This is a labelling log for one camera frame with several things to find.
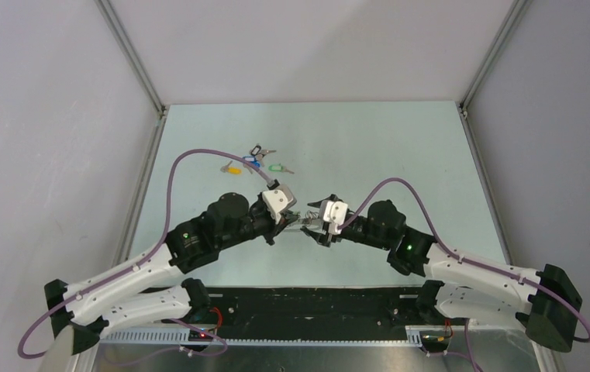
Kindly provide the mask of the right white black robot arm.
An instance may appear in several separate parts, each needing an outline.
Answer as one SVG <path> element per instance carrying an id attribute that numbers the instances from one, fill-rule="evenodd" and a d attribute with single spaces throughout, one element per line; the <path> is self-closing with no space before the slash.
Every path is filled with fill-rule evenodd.
<path id="1" fill-rule="evenodd" d="M 565 270 L 510 266 L 444 247 L 406 223 L 390 200 L 377 201 L 360 216 L 336 195 L 309 203 L 321 222 L 304 233 L 319 245 L 348 240 L 387 251 L 388 264 L 403 275 L 425 278 L 416 313 L 425 323 L 441 318 L 474 319 L 525 332 L 550 350 L 571 351 L 582 298 Z"/>

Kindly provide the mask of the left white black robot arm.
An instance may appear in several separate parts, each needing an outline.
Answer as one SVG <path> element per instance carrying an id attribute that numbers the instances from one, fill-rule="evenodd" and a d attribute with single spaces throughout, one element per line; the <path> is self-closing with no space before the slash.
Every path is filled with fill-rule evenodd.
<path id="1" fill-rule="evenodd" d="M 296 221 L 290 209 L 295 203 L 283 189 L 264 191 L 253 204 L 242 195 L 226 193 L 200 216 L 168 232 L 156 249 L 79 283 L 51 281 L 44 287 L 47 305 L 67 302 L 50 315 L 53 334 L 72 327 L 72 353 L 78 354 L 114 332 L 149 322 L 205 321 L 211 312 L 208 292 L 200 280 L 184 275 L 241 243 L 262 237 L 273 244 Z"/>

